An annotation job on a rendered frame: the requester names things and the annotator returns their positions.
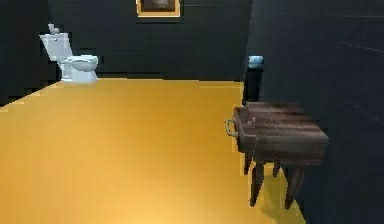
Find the dark wooden side table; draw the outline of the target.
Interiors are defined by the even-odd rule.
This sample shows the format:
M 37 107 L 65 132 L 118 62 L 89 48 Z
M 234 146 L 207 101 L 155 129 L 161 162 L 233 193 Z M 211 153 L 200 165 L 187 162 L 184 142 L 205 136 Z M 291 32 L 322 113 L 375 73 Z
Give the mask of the dark wooden side table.
M 329 137 L 295 103 L 248 102 L 234 109 L 225 121 L 225 132 L 244 155 L 243 172 L 252 175 L 251 206 L 264 182 L 264 165 L 272 163 L 273 175 L 283 165 L 294 167 L 285 198 L 289 209 L 301 190 L 304 169 L 320 165 L 329 144 Z

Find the pale blue toilet paper roll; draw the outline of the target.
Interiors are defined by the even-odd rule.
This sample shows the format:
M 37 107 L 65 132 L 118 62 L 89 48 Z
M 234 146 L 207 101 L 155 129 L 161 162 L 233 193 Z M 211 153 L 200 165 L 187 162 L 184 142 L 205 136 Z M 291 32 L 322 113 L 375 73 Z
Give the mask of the pale blue toilet paper roll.
M 264 65 L 264 57 L 260 55 L 252 55 L 248 57 L 248 67 L 251 69 L 260 69 Z

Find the white toilet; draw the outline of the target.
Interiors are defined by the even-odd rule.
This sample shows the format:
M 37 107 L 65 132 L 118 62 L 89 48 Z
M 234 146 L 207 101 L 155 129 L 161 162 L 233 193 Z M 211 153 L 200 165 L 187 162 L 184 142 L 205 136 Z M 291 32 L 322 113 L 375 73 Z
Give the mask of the white toilet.
M 61 80 L 69 83 L 93 83 L 97 81 L 98 57 L 94 55 L 74 55 L 67 33 L 40 35 L 44 48 L 61 74 Z

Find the gold framed wall picture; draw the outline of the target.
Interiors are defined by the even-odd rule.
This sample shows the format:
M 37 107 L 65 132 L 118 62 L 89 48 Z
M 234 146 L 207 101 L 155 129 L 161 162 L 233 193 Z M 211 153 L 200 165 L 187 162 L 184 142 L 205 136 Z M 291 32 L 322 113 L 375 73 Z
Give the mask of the gold framed wall picture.
M 176 18 L 181 14 L 180 0 L 136 0 L 137 15 L 147 18 Z

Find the black trash can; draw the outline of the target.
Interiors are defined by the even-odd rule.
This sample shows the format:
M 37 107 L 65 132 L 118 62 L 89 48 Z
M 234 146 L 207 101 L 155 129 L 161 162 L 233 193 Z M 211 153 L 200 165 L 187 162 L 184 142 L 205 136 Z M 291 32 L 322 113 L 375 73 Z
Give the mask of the black trash can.
M 242 104 L 258 102 L 263 70 L 260 68 L 247 68 L 244 74 L 244 90 Z

